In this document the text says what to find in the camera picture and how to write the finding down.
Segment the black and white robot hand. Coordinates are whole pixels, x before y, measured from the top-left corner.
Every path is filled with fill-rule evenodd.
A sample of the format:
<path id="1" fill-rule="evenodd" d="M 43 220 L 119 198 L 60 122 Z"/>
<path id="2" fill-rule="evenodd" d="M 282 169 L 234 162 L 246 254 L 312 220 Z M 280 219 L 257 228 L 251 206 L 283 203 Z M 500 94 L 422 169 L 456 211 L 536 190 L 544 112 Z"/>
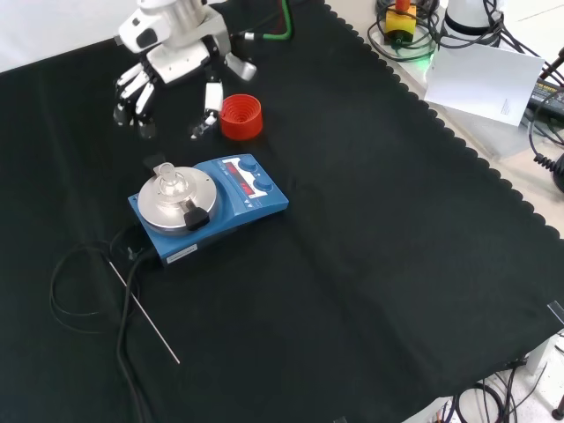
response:
<path id="1" fill-rule="evenodd" d="M 152 103 L 162 86 L 206 72 L 204 117 L 192 130 L 197 138 L 215 125 L 223 107 L 223 84 L 213 65 L 223 63 L 245 81 L 256 73 L 253 63 L 233 53 L 225 20 L 209 6 L 202 19 L 175 19 L 163 11 L 148 14 L 138 9 L 118 35 L 129 51 L 143 57 L 117 79 L 113 117 L 120 126 L 136 126 L 144 138 L 155 135 Z"/>

